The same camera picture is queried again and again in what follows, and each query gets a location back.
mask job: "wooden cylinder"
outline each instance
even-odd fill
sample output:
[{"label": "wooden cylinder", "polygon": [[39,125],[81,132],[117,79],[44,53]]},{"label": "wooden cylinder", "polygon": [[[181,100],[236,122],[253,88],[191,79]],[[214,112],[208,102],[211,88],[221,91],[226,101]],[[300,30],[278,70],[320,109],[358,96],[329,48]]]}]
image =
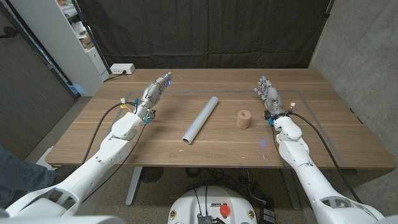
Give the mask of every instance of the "wooden cylinder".
[{"label": "wooden cylinder", "polygon": [[241,110],[238,113],[238,118],[236,120],[236,125],[238,128],[246,129],[249,127],[251,113],[245,110]]}]

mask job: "white tube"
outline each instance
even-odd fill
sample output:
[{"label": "white tube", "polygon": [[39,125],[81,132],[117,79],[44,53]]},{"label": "white tube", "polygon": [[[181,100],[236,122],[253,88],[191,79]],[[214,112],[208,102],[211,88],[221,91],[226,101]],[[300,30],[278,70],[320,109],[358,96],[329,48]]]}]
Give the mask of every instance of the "white tube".
[{"label": "white tube", "polygon": [[210,113],[213,111],[214,107],[218,103],[218,98],[215,96],[212,96],[207,102],[206,106],[204,109],[200,112],[200,114],[197,116],[195,121],[192,123],[192,125],[189,127],[188,131],[184,134],[182,137],[182,140],[184,142],[187,142],[188,144],[191,144],[195,136],[198,134],[200,128],[203,126],[207,118],[209,117]]}]

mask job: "table top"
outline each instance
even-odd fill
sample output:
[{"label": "table top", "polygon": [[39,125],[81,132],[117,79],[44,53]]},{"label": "table top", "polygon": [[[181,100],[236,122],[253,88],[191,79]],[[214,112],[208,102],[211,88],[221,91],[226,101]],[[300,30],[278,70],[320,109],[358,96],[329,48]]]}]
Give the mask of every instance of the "table top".
[{"label": "table top", "polygon": [[[146,127],[125,164],[166,167],[281,168],[272,129],[264,120],[264,104],[253,88],[265,75],[278,89],[283,106],[296,102],[294,112],[322,133],[335,159],[345,169],[392,169],[392,156],[350,111],[316,70],[310,69],[137,69],[132,75],[106,82],[46,157],[53,165],[79,164],[102,115],[125,97],[140,98],[146,86],[173,73]],[[218,104],[191,145],[181,138],[212,96]],[[236,126],[240,110],[251,113],[247,129]],[[98,150],[112,123],[127,113],[114,109],[104,119],[91,148]],[[315,131],[292,116],[303,131],[310,156],[319,168],[334,165]]]}]

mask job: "person's leg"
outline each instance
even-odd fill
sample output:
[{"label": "person's leg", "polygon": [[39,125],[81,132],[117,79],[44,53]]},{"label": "person's leg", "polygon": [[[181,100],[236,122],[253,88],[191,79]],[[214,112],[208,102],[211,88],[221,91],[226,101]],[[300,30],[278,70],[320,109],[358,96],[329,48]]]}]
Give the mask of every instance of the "person's leg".
[{"label": "person's leg", "polygon": [[54,170],[25,162],[0,145],[0,185],[12,190],[34,191],[49,187]]},{"label": "person's leg", "polygon": [[16,190],[9,189],[0,185],[0,208],[5,208],[15,195]]}]

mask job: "white robotic arm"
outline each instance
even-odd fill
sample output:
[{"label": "white robotic arm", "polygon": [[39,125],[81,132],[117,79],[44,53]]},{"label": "white robotic arm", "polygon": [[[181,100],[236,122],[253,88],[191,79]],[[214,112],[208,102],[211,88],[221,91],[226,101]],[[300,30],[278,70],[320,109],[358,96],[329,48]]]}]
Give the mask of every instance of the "white robotic arm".
[{"label": "white robotic arm", "polygon": [[311,160],[309,148],[302,139],[301,129],[287,116],[272,83],[262,77],[254,91],[264,101],[271,113],[271,120],[279,143],[279,154],[296,172],[307,194],[319,224],[324,223],[375,223],[384,216],[375,208],[355,202],[339,194]]},{"label": "white robotic arm", "polygon": [[98,152],[63,182],[31,192],[6,209],[12,217],[69,217],[76,213],[82,201],[94,190],[105,172],[124,160],[132,150],[136,127],[149,122],[155,111],[150,110],[160,100],[172,74],[166,73],[144,91],[138,111],[127,112],[112,125]]}]

